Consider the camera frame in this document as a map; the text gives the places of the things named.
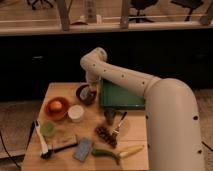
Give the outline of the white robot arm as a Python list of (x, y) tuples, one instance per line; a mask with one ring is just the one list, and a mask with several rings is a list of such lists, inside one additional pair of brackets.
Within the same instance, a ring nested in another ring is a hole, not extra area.
[(145, 98), (150, 171), (205, 171), (198, 105), (186, 83), (111, 65), (101, 47), (80, 65), (89, 84), (104, 78)]

